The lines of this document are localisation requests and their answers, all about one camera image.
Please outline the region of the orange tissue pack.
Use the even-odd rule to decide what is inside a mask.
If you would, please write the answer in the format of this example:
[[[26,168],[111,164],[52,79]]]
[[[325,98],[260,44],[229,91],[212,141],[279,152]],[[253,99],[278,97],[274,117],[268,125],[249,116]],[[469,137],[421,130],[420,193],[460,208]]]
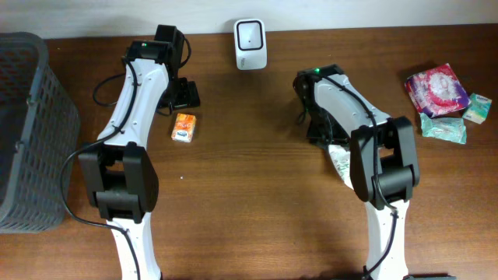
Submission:
[[[193,139],[197,117],[193,114],[178,114],[171,138],[177,142],[190,143]]]

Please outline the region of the white tube with cork cap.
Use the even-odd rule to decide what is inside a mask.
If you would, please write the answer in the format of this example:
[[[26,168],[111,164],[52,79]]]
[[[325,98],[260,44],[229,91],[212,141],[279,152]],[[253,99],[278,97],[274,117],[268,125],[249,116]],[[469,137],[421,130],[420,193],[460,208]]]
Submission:
[[[329,145],[328,153],[331,157],[332,164],[343,183],[348,188],[353,189],[350,178],[350,151],[340,145]]]

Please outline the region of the red purple tissue pack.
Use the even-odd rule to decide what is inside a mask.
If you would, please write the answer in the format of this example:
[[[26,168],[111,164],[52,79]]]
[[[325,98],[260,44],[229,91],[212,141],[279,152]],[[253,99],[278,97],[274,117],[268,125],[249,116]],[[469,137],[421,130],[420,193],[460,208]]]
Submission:
[[[438,117],[467,108],[471,100],[450,64],[411,75],[405,89],[419,114]]]

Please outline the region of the teal packet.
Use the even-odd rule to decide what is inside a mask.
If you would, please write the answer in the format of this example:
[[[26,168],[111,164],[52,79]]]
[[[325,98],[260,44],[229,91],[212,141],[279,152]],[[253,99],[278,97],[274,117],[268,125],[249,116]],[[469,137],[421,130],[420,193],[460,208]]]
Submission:
[[[467,132],[464,120],[456,117],[430,118],[421,113],[422,136],[464,145],[467,142]]]

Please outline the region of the green white tissue pack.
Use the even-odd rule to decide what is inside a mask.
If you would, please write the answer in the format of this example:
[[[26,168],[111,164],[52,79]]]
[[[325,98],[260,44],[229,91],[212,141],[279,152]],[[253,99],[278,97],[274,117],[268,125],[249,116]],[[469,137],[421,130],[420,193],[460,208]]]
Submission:
[[[488,116],[492,100],[476,93],[472,93],[469,99],[470,104],[462,117],[476,124],[482,124]]]

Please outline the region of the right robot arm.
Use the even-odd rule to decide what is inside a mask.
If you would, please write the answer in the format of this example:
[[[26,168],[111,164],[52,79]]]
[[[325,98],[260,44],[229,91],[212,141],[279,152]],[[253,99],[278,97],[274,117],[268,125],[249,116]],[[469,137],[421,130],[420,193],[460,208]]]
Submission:
[[[420,172],[407,117],[393,118],[363,97],[337,65],[296,74],[293,89],[310,118],[307,138],[334,161],[366,208],[369,249],[364,279],[407,279],[405,220]]]

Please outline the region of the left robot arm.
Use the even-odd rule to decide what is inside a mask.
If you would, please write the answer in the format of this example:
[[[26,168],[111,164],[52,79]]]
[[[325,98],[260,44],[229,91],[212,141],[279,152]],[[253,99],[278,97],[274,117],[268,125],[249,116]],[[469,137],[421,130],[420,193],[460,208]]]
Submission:
[[[159,179],[147,153],[156,114],[198,107],[195,82],[178,75],[191,45],[175,26],[159,25],[152,40],[135,40],[124,60],[124,84],[97,140],[78,154],[99,227],[114,237],[123,279],[161,279],[151,230]]]

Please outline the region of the white barcode scanner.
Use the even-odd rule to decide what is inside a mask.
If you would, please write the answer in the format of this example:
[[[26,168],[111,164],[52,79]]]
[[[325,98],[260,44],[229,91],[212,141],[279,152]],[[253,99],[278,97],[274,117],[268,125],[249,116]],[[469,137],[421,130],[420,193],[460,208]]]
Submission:
[[[260,19],[239,19],[233,24],[237,68],[263,69],[268,63],[265,24]]]

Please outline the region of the grey plastic mesh basket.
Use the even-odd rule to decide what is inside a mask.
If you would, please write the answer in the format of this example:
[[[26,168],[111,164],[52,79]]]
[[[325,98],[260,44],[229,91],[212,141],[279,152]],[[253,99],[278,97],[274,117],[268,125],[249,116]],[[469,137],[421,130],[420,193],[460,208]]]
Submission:
[[[1,35],[1,232],[39,233],[65,217],[79,111],[49,65],[47,45],[27,32]]]

